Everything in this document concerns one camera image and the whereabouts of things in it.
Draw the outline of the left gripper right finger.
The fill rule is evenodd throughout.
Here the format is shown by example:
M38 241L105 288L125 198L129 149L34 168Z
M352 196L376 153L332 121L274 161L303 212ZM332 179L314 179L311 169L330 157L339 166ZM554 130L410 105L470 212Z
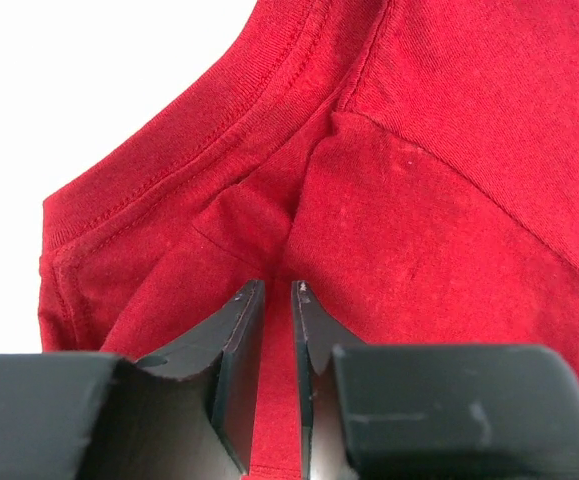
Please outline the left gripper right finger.
M540 345L370 345L291 292L306 479L579 479L579 379Z

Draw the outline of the red t-shirt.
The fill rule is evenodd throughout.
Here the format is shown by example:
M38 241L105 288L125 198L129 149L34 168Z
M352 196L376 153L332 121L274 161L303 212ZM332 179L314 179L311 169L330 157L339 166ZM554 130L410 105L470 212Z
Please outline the red t-shirt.
M260 1L44 203L47 351L144 356L267 286L250 472L300 475L290 286L375 343L579 375L579 1Z

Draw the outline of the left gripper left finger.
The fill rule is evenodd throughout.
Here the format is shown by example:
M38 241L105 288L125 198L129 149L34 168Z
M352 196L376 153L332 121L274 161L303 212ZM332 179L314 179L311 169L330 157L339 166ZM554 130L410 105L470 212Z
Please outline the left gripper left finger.
M130 361L0 354L0 479L238 479L249 471L265 286Z

